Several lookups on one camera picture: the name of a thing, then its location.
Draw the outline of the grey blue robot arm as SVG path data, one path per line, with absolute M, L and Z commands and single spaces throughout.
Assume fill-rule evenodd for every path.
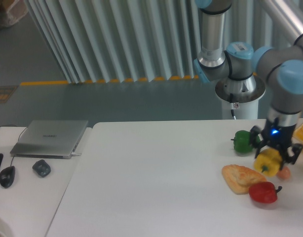
M 259 155 L 263 147 L 279 152 L 276 170 L 294 164 L 303 146 L 292 142 L 303 110 L 303 12 L 291 0 L 262 0 L 260 5 L 282 31 L 290 47 L 277 50 L 263 46 L 254 50 L 245 42 L 223 48 L 229 0 L 198 0 L 202 13 L 201 51 L 194 69 L 203 82 L 217 80 L 216 95 L 226 103 L 226 112 L 236 118 L 235 104 L 256 105 L 265 88 L 273 97 L 264 128 L 250 130 L 248 145 Z

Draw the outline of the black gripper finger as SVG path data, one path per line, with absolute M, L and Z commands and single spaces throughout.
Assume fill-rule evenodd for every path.
M 279 151 L 282 161 L 281 161 L 281 165 L 279 170 L 281 171 L 284 167 L 285 164 L 292 164 L 294 165 L 299 157 L 299 155 L 301 154 L 302 150 L 303 150 L 303 145 L 301 143 L 294 143 L 292 144 L 291 148 L 291 152 L 292 155 L 289 155 L 289 151 L 288 149 L 281 149 Z
M 254 159 L 259 155 L 261 148 L 265 146 L 263 140 L 260 139 L 261 136 L 262 130 L 256 125 L 253 126 L 250 130 L 249 145 L 256 149 Z

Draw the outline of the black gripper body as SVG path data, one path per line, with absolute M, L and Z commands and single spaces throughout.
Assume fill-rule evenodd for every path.
M 295 128 L 296 124 L 280 126 L 278 118 L 275 118 L 274 121 L 266 119 L 265 126 L 261 131 L 263 139 L 259 144 L 259 150 L 268 146 L 280 152 L 287 151 L 292 146 L 292 136 Z

